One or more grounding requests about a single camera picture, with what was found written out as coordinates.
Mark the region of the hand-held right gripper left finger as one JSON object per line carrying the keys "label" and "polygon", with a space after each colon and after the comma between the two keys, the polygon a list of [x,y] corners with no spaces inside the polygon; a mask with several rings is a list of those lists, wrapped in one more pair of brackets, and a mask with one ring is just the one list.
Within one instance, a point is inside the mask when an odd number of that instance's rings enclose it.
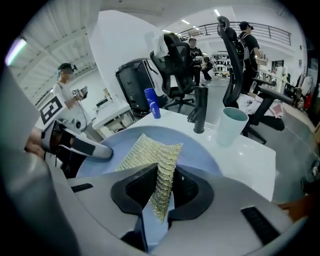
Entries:
{"label": "hand-held right gripper left finger", "polygon": [[99,176],[70,178],[68,184],[98,224],[147,252],[143,209],[155,191],[157,171],[156,164],[145,164]]}

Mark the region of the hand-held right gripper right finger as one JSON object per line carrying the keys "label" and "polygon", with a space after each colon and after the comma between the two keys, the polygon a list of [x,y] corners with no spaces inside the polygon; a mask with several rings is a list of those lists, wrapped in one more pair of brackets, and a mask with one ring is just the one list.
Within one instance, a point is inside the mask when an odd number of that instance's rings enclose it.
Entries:
{"label": "hand-held right gripper right finger", "polygon": [[307,222],[297,222],[244,183],[190,166],[178,170],[208,182],[213,201],[197,218],[172,221],[155,256],[292,256],[285,248]]}

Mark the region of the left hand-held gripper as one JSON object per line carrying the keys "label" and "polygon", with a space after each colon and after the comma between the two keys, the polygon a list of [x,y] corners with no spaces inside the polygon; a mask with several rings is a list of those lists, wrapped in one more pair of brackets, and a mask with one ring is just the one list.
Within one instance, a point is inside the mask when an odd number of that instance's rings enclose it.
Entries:
{"label": "left hand-held gripper", "polygon": [[[54,96],[40,109],[40,120],[43,123],[41,132],[41,146],[51,153],[57,153],[60,148],[65,148],[79,155],[97,159],[110,159],[113,156],[113,149],[79,135],[74,125],[63,119],[59,119],[62,111],[67,107],[60,96]],[[53,130],[61,131],[61,138],[57,151],[50,149],[50,137]]]}

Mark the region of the yellow-green sponge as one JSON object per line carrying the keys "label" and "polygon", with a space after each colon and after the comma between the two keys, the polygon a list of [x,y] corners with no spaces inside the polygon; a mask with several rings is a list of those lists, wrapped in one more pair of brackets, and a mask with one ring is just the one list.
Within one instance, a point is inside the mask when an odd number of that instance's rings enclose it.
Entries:
{"label": "yellow-green sponge", "polygon": [[116,171],[157,164],[155,191],[149,199],[154,214],[164,222],[168,212],[174,172],[183,144],[167,145],[142,134],[116,167]]}

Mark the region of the large blue plate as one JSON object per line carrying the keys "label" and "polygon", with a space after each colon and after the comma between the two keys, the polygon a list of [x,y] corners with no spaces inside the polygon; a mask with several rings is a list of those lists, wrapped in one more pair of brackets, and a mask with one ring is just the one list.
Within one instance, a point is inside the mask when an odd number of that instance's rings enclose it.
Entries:
{"label": "large blue plate", "polygon": [[86,157],[76,176],[92,177],[114,172],[141,134],[146,134],[149,138],[166,145],[182,144],[177,160],[178,165],[207,171],[216,176],[222,175],[218,164],[209,152],[188,135],[160,126],[138,126],[122,130],[103,141],[103,145],[113,149],[112,158]]}

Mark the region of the person's left forearm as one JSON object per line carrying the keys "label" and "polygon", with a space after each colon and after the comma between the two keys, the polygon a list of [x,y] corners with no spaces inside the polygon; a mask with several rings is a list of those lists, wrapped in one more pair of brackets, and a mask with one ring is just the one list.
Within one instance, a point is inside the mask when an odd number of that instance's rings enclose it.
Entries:
{"label": "person's left forearm", "polygon": [[35,126],[32,129],[30,136],[28,137],[28,140],[24,147],[25,151],[29,153],[33,153],[38,157],[40,157],[41,159],[44,159],[45,151],[42,148],[41,140],[42,140],[42,131]]}

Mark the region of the person's left hand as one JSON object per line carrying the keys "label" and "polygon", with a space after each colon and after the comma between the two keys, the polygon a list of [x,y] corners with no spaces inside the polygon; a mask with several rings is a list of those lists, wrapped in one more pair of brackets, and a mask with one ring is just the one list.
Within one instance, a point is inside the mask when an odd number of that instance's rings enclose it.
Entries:
{"label": "person's left hand", "polygon": [[50,136],[49,146],[51,151],[57,151],[61,141],[62,132],[59,130],[53,130]]}

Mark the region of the blue bottle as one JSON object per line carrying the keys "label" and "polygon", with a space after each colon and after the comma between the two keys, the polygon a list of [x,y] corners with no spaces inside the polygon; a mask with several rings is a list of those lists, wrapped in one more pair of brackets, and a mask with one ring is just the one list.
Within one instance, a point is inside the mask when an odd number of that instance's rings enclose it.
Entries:
{"label": "blue bottle", "polygon": [[152,113],[155,119],[161,118],[160,109],[157,102],[157,95],[153,88],[146,88],[144,94],[149,105],[150,112]]}

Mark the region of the black and white appliance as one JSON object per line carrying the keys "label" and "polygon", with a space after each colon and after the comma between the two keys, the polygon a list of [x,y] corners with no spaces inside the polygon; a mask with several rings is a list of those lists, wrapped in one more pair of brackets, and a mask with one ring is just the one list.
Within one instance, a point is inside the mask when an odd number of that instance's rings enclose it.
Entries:
{"label": "black and white appliance", "polygon": [[150,113],[145,89],[153,88],[158,106],[163,107],[168,97],[162,90],[163,79],[149,58],[138,58],[120,66],[115,72],[117,81],[135,116],[144,117]]}

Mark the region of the brown wooden cabinet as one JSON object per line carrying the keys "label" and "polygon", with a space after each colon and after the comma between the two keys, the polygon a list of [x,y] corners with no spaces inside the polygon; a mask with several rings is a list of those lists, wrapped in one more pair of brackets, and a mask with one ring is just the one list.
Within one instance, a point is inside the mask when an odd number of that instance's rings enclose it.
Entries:
{"label": "brown wooden cabinet", "polygon": [[278,204],[277,206],[282,209],[293,222],[296,222],[304,217],[310,215],[313,208],[313,195],[307,195],[299,200]]}

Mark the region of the pale teal cup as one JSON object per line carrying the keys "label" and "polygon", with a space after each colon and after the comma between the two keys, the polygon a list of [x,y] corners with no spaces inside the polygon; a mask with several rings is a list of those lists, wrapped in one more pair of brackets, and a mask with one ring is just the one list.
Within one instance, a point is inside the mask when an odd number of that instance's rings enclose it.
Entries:
{"label": "pale teal cup", "polygon": [[222,110],[217,128],[217,143],[222,147],[231,146],[248,121],[249,116],[245,112],[238,108],[225,107]]}

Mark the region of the black faucet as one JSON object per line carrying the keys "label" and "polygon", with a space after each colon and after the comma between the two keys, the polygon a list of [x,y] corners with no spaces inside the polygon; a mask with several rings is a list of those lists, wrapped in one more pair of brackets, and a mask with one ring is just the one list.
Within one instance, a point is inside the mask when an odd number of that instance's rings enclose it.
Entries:
{"label": "black faucet", "polygon": [[187,121],[194,123],[193,131],[195,133],[202,134],[205,130],[209,90],[207,87],[200,86],[193,87],[193,89],[195,92],[195,107],[187,116]]}

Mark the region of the black mesh office chair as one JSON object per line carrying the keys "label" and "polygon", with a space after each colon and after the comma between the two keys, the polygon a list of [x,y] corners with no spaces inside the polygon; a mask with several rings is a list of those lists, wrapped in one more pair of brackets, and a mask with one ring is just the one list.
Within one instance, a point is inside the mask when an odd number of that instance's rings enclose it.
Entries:
{"label": "black mesh office chair", "polygon": [[[225,44],[231,62],[231,67],[228,68],[230,75],[229,85],[224,94],[222,102],[225,107],[235,107],[239,105],[237,103],[237,100],[241,96],[244,84],[244,62],[242,59],[239,59],[239,56],[243,55],[244,51],[238,51],[237,49],[237,44],[239,44],[240,42],[234,29],[230,27],[228,18],[220,15],[217,17],[217,20],[217,33],[222,38]],[[255,91],[263,93],[265,97],[262,99],[262,103],[259,105],[256,112],[248,115],[249,119],[242,130],[242,135],[247,137],[248,134],[251,134],[259,139],[262,144],[266,144],[267,141],[265,140],[265,138],[257,131],[255,131],[251,126],[257,126],[259,123],[263,123],[277,131],[282,131],[284,129],[284,123],[282,119],[276,117],[268,117],[266,116],[266,112],[270,109],[272,103],[275,100],[279,100],[281,103],[286,104],[290,104],[293,101],[289,97],[263,86],[270,86],[270,82],[266,82],[258,78],[254,78],[253,80],[256,82],[256,86],[254,88]]]}
{"label": "black mesh office chair", "polygon": [[171,99],[163,108],[168,110],[178,106],[177,112],[180,113],[182,106],[193,107],[195,102],[194,98],[185,99],[186,95],[194,91],[195,86],[191,72],[190,46],[172,32],[164,34],[168,56],[164,61],[157,58],[154,51],[149,56],[162,77],[162,91]]}

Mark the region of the white cloth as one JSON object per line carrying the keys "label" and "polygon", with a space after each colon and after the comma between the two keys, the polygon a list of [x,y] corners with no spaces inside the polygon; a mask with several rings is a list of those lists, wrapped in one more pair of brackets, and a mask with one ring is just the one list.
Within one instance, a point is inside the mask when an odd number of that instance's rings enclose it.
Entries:
{"label": "white cloth", "polygon": [[164,35],[164,33],[159,34],[152,41],[154,55],[162,61],[164,61],[165,57],[169,55],[169,50],[165,42]]}

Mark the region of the white printed papers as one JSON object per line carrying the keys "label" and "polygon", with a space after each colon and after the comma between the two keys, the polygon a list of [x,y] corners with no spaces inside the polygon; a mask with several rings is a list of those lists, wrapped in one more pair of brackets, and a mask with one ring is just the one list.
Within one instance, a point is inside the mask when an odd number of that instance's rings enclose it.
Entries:
{"label": "white printed papers", "polygon": [[[263,102],[263,98],[255,95],[254,97],[247,94],[240,94],[236,100],[238,108],[247,115],[253,115]],[[283,103],[276,99],[264,114],[265,116],[281,119],[284,115]]]}

